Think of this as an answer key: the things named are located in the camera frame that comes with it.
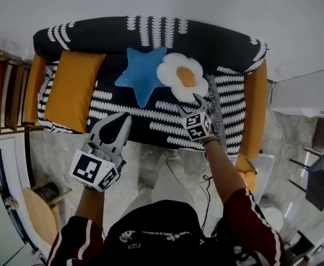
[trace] wooden chair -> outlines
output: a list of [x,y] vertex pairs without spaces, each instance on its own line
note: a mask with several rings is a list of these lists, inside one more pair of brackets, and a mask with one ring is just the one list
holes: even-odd
[[29,217],[35,231],[43,241],[52,245],[56,235],[61,229],[60,213],[57,204],[69,194],[72,189],[59,194],[48,202],[37,193],[40,188],[47,184],[47,180],[43,179],[32,189],[25,188],[23,193]]

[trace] blue star pillow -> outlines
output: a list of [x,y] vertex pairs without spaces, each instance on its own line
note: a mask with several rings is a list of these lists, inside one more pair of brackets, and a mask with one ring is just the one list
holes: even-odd
[[164,87],[157,78],[157,68],[166,54],[165,47],[156,48],[148,53],[128,48],[128,67],[117,78],[115,85],[133,88],[138,106],[144,108],[154,89]]

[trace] chair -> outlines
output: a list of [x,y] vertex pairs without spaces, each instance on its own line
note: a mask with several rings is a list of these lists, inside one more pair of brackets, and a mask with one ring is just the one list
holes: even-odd
[[[58,202],[62,200],[72,189],[58,194],[57,187],[52,188],[53,183],[47,183],[44,178],[32,189],[23,190],[25,204],[31,223],[40,238],[52,245],[61,228]],[[50,189],[47,194],[43,188]]]
[[294,181],[289,180],[294,186],[306,193],[306,200],[312,203],[319,211],[324,210],[324,154],[318,154],[313,151],[304,149],[313,155],[318,156],[318,159],[311,166],[304,165],[298,161],[290,159],[308,172],[307,189],[304,189]]

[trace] black chair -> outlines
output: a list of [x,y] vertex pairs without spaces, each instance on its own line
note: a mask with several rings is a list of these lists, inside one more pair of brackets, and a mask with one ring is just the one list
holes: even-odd
[[307,189],[289,180],[294,186],[306,193],[306,200],[312,203],[319,211],[324,210],[324,154],[313,151],[305,151],[318,156],[318,159],[311,166],[306,166],[298,161],[290,159],[291,162],[303,167],[308,172]]

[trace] white flower pillow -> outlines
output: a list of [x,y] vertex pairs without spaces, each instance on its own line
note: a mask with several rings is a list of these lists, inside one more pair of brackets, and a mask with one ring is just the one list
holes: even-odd
[[157,77],[163,85],[171,87],[179,101],[191,103],[195,100],[193,93],[206,96],[208,91],[200,63],[181,53],[166,55],[157,68]]

